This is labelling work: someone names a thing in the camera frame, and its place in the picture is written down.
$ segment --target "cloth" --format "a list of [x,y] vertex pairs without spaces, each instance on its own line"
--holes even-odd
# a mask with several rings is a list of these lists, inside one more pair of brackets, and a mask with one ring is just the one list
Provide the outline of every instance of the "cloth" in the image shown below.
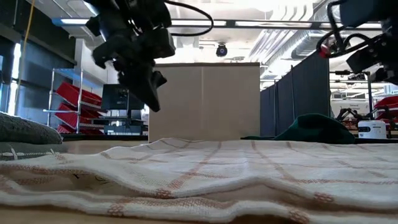
[[21,142],[0,142],[0,161],[30,159],[67,151],[68,148],[63,144],[35,145]]
[[398,144],[162,139],[0,162],[0,204],[229,222],[398,223]]
[[321,114],[299,116],[278,141],[322,142],[328,144],[354,144],[355,137],[343,124]]
[[48,126],[0,113],[0,142],[62,144],[62,138]]

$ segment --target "gray partition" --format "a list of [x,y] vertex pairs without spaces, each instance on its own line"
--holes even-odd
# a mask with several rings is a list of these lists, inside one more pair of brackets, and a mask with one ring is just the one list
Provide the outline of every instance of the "gray partition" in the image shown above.
[[260,127],[261,136],[275,136],[276,130],[276,86],[273,85],[265,90],[261,91],[261,117],[260,117]]
[[330,115],[329,60],[314,53],[261,92],[261,135],[283,133],[300,115]]
[[330,115],[329,60],[314,53],[291,71],[295,117],[309,113]]
[[277,116],[276,116],[276,134],[283,133],[293,123],[294,116],[294,98],[292,89],[292,75],[286,74],[277,86]]

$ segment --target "fluorescent light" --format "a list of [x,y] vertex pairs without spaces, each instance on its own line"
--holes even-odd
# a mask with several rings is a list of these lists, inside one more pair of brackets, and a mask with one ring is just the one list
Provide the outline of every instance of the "fluorescent light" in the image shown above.
[[[341,23],[336,23],[337,27],[343,26]],[[322,22],[320,28],[331,28],[329,22]],[[357,29],[381,29],[381,25],[378,22],[365,23],[357,27]]]
[[61,19],[63,24],[85,25],[88,19]]
[[237,26],[247,27],[296,27],[296,28],[309,28],[312,26],[311,22],[267,22],[267,21],[236,21]]
[[[172,26],[210,26],[210,21],[172,20]],[[214,26],[225,26],[226,21],[214,21]]]
[[360,29],[380,29],[381,30],[381,24],[380,23],[365,23],[360,26],[358,26]]
[[16,44],[14,47],[14,60],[12,62],[12,78],[19,77],[19,60],[21,59],[21,45]]
[[15,81],[12,81],[10,85],[10,99],[8,101],[8,109],[7,114],[14,116],[15,115],[15,98],[17,95],[18,84]]
[[[21,59],[21,45],[16,44],[14,47],[14,61],[12,62],[12,78],[19,78],[19,60]],[[10,98],[8,101],[7,113],[9,115],[15,115],[16,107],[16,95],[17,95],[18,84],[12,81],[10,84]]]

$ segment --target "cable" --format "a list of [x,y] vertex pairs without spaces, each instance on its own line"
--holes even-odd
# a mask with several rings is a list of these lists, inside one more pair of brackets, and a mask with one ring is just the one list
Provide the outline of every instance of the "cable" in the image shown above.
[[331,2],[327,5],[326,7],[326,11],[327,11],[327,15],[329,18],[329,22],[331,25],[331,29],[333,31],[333,34],[335,35],[336,41],[337,41],[337,47],[339,49],[342,49],[344,47],[344,42],[343,39],[340,36],[339,30],[337,28],[337,24],[336,24],[336,20],[335,17],[333,15],[333,11],[332,11],[332,7],[333,6],[338,6],[342,3],[344,3],[346,0],[339,0],[339,1],[335,1],[335,2]]
[[[347,27],[341,26],[341,27],[337,28],[336,31],[340,32],[341,30],[344,30],[345,28],[347,28]],[[329,31],[327,34],[325,34],[323,37],[321,37],[321,39],[318,41],[317,46],[316,46],[316,50],[318,53],[322,53],[322,44],[324,43],[325,40],[327,40],[327,38],[331,37],[336,31],[335,30]],[[332,55],[324,55],[324,56],[326,58],[331,58]]]
[[[22,53],[21,53],[21,58],[20,58],[20,61],[21,61],[21,69],[19,70],[19,74],[20,75],[24,75],[26,43],[27,43],[27,38],[29,36],[30,25],[32,24],[32,17],[33,17],[34,9],[35,9],[35,0],[32,0],[32,5],[30,6],[29,20],[27,22],[27,28],[26,28],[25,38],[24,38],[24,46],[22,48]],[[19,89],[20,89],[20,86],[21,86],[21,80],[22,80],[22,77],[18,77],[17,92],[15,94],[15,105],[16,106],[17,106],[18,97],[19,97]]]
[[169,0],[164,0],[164,2],[167,3],[167,4],[173,5],[173,6],[180,6],[180,7],[184,7],[184,8],[187,8],[187,9],[191,9],[191,10],[193,10],[195,12],[199,12],[200,14],[206,16],[207,19],[209,19],[209,21],[211,22],[209,28],[207,30],[202,31],[202,32],[198,32],[198,33],[195,33],[195,34],[176,34],[176,33],[172,33],[171,35],[176,36],[176,37],[196,37],[196,36],[199,36],[199,35],[207,34],[214,28],[214,20],[213,20],[213,18],[208,13],[206,13],[205,11],[202,11],[201,9],[198,9],[197,7],[190,6],[188,4],[184,4],[184,3],[180,3],[180,2],[174,2],[174,1],[169,1]]
[[350,41],[352,38],[354,38],[354,37],[363,39],[365,42],[369,42],[369,41],[371,40],[369,37],[367,37],[367,36],[364,35],[364,34],[360,34],[360,33],[358,33],[358,34],[351,34],[351,35],[349,35],[349,36],[344,40],[344,49],[347,48],[347,46],[348,46],[348,44],[349,44],[349,41]]
[[[333,31],[330,31],[329,33],[327,33],[327,35],[323,36],[323,37],[318,41],[318,43],[317,43],[317,52],[318,52],[318,53],[321,53],[321,52],[322,52],[322,48],[321,48],[322,43],[323,43],[327,38],[329,38],[329,37],[332,35],[332,33],[333,33]],[[351,36],[350,39],[352,39],[353,37],[363,38],[363,37],[360,37],[361,34],[351,34],[350,36]],[[337,52],[337,53],[334,53],[334,54],[324,55],[324,57],[325,57],[325,58],[336,58],[336,57],[340,57],[340,56],[349,54],[349,53],[354,52],[354,51],[356,51],[356,50],[359,50],[359,49],[361,49],[361,48],[363,48],[363,47],[365,47],[365,46],[367,46],[367,45],[372,45],[374,41],[376,41],[378,38],[380,38],[380,35],[377,35],[377,36],[373,37],[372,39],[370,39],[369,37],[366,37],[366,36],[364,36],[364,37],[365,37],[365,38],[364,38],[364,39],[365,39],[364,42],[362,42],[362,43],[360,43],[360,44],[357,44],[357,45],[355,45],[354,47],[350,47],[350,48],[347,49],[347,50],[344,49],[344,50],[342,50],[342,51],[340,51],[340,52]]]

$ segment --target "black cable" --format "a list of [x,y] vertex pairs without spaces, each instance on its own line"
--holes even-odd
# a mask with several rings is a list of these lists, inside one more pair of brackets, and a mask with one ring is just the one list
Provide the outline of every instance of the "black cable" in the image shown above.
[[336,38],[337,47],[340,50],[344,50],[344,48],[343,48],[344,47],[344,42],[343,42],[343,39],[341,38],[339,30],[337,28],[337,23],[336,23],[334,15],[333,15],[332,7],[333,6],[338,6],[340,4],[343,4],[345,1],[346,0],[339,0],[339,1],[331,2],[326,7],[326,11],[327,11],[327,15],[328,15],[329,22],[330,22],[330,25],[331,25],[331,29],[333,31],[333,34],[334,34],[335,38]]
[[194,34],[176,34],[176,33],[171,33],[171,35],[176,36],[176,37],[196,37],[196,36],[199,36],[199,35],[207,34],[213,29],[214,20],[205,11],[202,11],[201,9],[198,9],[197,7],[190,6],[188,4],[184,4],[184,3],[180,3],[180,2],[174,2],[174,1],[169,1],[169,0],[164,0],[164,2],[167,3],[167,4],[170,4],[170,5],[180,6],[180,7],[184,7],[184,8],[187,8],[187,9],[191,9],[191,10],[193,10],[195,12],[199,12],[200,14],[206,16],[209,19],[209,21],[211,22],[209,28],[207,30],[202,31],[202,32],[198,32],[198,33],[194,33]]
[[341,26],[339,28],[337,28],[337,30],[332,30],[329,31],[327,34],[325,34],[323,37],[321,37],[321,39],[318,41],[317,46],[316,46],[316,50],[318,53],[322,52],[322,44],[324,43],[325,40],[327,40],[329,37],[331,37],[335,32],[339,33],[341,30],[347,28],[346,26]]
[[351,34],[351,35],[349,35],[349,36],[344,40],[344,49],[347,48],[347,46],[348,46],[348,44],[349,44],[349,41],[350,41],[352,38],[354,38],[354,37],[363,39],[365,42],[368,42],[368,43],[369,43],[369,41],[371,40],[369,37],[367,37],[367,36],[364,35],[364,34]]
[[[343,30],[343,29],[345,29],[345,28],[346,28],[346,26],[339,27],[339,28],[338,28],[338,31]],[[333,34],[333,30],[330,31],[329,33],[327,33],[326,35],[324,35],[324,36],[318,41],[318,43],[317,43],[317,52],[318,52],[318,53],[322,52],[322,48],[321,48],[322,43],[323,43],[327,38],[329,38],[332,34]],[[351,37],[350,37],[350,36],[347,37],[348,40],[346,40],[346,41],[347,41],[346,44],[348,44],[348,41],[349,41],[350,39],[354,38],[354,37],[358,37],[358,38],[364,39],[364,40],[365,40],[364,42],[362,42],[362,43],[360,43],[360,44],[357,44],[357,45],[355,45],[354,47],[350,47],[348,50],[344,49],[344,50],[342,50],[342,51],[340,51],[340,52],[337,52],[337,53],[334,53],[334,54],[325,55],[325,58],[337,58],[337,57],[340,57],[340,56],[349,54],[349,53],[354,52],[354,51],[356,51],[356,50],[359,50],[359,49],[361,49],[361,48],[363,48],[363,47],[365,47],[365,46],[367,46],[367,45],[372,45],[373,42],[374,42],[376,39],[379,38],[378,35],[375,36],[375,37],[373,37],[372,39],[370,39],[369,37],[366,37],[365,35],[363,35],[363,36],[362,36],[362,35],[363,35],[363,34],[351,34],[351,35],[350,35]]]

